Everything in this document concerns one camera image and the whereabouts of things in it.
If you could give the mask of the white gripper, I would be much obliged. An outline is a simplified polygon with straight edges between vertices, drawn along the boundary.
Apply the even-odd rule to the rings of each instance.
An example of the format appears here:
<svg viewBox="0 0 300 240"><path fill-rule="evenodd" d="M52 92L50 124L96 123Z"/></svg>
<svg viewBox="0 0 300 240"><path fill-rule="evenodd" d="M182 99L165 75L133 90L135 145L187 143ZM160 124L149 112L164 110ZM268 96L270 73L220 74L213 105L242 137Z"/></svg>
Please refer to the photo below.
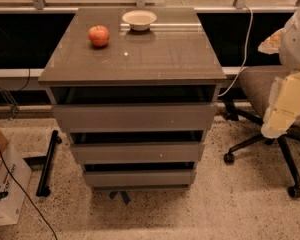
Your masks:
<svg viewBox="0 0 300 240"><path fill-rule="evenodd" d="M283 33L283 28L275 31L260 43L258 51L268 55L279 54ZM285 78L275 78L268 104L261 133L269 139L278 138L285 134L300 116L300 71Z"/></svg>

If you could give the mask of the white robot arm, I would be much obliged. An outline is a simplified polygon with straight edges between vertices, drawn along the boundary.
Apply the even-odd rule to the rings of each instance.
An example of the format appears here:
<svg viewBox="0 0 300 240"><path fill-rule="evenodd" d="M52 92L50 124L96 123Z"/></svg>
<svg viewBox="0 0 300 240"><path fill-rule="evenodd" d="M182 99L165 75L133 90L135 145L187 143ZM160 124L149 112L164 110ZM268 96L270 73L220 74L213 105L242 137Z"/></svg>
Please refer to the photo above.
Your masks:
<svg viewBox="0 0 300 240"><path fill-rule="evenodd" d="M261 127L263 136L278 138L300 116L300 6L283 28L259 45L258 51L278 53L281 64L290 70L284 79L275 78Z"/></svg>

